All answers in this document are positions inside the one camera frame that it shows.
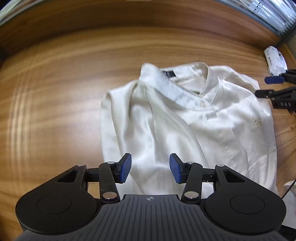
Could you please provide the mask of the white tissue pack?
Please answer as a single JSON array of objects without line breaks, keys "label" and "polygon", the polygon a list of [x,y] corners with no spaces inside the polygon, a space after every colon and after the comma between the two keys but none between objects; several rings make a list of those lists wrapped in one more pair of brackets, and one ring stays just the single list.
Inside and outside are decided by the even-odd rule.
[{"label": "white tissue pack", "polygon": [[268,71],[271,76],[279,76],[287,71],[287,63],[278,49],[269,46],[264,50]]}]

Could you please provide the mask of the white satin polo shirt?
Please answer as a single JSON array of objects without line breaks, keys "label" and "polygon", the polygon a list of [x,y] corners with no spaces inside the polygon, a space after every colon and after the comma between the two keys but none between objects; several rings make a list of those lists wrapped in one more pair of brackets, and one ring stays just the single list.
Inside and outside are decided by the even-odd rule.
[{"label": "white satin polo shirt", "polygon": [[277,150],[269,103],[258,82],[228,66],[202,62],[160,69],[110,90],[101,104],[104,161],[132,155],[126,194],[182,194],[169,166],[175,153],[205,168],[224,164],[277,192]]}]

